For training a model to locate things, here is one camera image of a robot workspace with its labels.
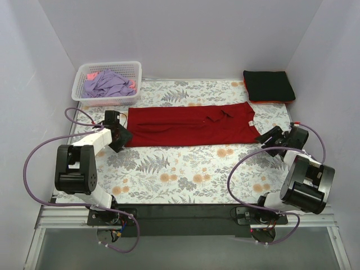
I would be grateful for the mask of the red t shirt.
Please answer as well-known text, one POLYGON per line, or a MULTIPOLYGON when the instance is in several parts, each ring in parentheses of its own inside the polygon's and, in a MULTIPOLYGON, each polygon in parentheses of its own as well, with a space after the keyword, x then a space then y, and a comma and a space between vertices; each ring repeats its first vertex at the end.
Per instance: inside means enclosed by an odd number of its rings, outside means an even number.
POLYGON ((247 103, 130 108, 127 147, 256 143, 255 112, 247 103))

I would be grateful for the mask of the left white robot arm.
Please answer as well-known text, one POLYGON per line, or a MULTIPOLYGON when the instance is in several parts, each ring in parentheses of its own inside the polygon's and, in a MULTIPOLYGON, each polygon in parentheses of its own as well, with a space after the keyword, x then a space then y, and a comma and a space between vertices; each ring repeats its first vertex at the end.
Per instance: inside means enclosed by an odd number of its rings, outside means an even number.
POLYGON ((131 132, 120 123, 120 116, 118 111, 106 110, 103 121, 98 125, 100 131, 72 145, 59 146, 56 156, 56 190, 102 208, 100 218, 108 225, 119 220, 120 212, 111 206, 113 197, 97 184, 96 155, 105 147, 118 153, 132 139, 131 132))

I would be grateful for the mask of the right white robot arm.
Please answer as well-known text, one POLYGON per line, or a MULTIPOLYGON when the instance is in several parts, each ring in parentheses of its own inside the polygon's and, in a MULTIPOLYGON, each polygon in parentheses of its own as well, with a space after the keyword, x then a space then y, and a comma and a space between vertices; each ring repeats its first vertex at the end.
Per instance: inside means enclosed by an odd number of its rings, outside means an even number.
POLYGON ((324 210, 335 169, 320 163, 306 152, 299 152, 304 150, 308 137, 307 130, 292 124, 289 131, 276 126, 256 138, 269 155, 278 155, 289 167, 281 190, 276 193, 268 192, 259 198, 254 210, 258 222, 270 222, 275 217, 274 209, 313 214, 320 214, 324 210))

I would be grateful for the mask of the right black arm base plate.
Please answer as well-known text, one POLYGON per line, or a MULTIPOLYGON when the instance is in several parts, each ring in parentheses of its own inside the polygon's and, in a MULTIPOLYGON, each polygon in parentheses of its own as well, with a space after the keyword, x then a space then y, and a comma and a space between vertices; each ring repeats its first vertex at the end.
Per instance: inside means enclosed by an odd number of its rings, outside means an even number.
POLYGON ((259 242, 273 242, 276 237, 276 226, 288 224, 286 216, 244 206, 232 208, 229 214, 239 226, 250 227, 252 238, 259 242))

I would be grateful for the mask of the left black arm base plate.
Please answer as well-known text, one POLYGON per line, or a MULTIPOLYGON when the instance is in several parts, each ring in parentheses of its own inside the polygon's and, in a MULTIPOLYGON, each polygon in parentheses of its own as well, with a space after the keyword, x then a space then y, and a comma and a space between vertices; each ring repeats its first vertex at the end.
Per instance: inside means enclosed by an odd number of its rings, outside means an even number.
POLYGON ((125 214, 119 214, 113 211, 94 210, 87 207, 89 210, 87 225, 88 226, 134 226, 133 219, 125 214))

